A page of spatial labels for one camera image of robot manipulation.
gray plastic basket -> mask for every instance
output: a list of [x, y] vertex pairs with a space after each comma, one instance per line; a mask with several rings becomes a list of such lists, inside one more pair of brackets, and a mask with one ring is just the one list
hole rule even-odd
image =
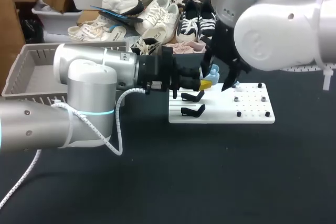
[[[10, 69], [2, 96], [6, 100], [29, 100], [51, 105], [53, 99], [67, 101], [67, 86], [56, 82], [53, 72], [59, 43], [24, 45]], [[85, 46], [127, 51], [125, 41], [81, 43]]]

dark gray table surface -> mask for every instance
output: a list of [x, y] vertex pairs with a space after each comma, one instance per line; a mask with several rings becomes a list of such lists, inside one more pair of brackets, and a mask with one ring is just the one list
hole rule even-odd
[[[167, 93], [132, 94], [121, 157], [43, 151], [0, 223], [336, 223], [336, 80], [329, 92], [320, 72], [240, 81], [266, 83], [275, 124], [169, 124]], [[0, 198], [34, 153], [0, 155]]]

pink sneaker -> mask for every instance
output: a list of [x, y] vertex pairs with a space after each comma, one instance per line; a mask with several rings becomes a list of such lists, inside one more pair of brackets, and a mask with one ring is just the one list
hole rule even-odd
[[203, 41], [201, 41], [200, 43], [188, 41], [175, 44], [166, 44], [165, 46], [172, 47], [175, 55], [201, 54], [205, 52], [206, 44]]

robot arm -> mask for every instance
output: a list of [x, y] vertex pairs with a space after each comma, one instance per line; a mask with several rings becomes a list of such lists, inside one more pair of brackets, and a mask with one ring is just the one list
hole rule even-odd
[[[200, 70], [180, 67], [171, 48], [158, 56], [138, 56], [79, 44], [60, 45], [54, 76], [67, 84], [69, 106], [84, 115], [105, 139], [112, 134], [116, 91], [142, 88], [165, 92], [182, 88], [203, 90]], [[27, 148], [96, 147], [104, 141], [71, 111], [30, 101], [0, 103], [0, 151]]]
[[335, 63], [336, 0], [223, 0], [219, 21], [202, 62], [207, 72], [213, 57], [230, 68], [223, 90], [250, 66], [279, 70], [312, 64], [324, 70], [324, 89]]

yellow object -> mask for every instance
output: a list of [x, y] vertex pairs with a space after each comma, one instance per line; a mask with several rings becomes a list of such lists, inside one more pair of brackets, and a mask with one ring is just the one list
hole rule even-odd
[[199, 91], [209, 89], [212, 86], [212, 81], [201, 80], [201, 85], [199, 85]]

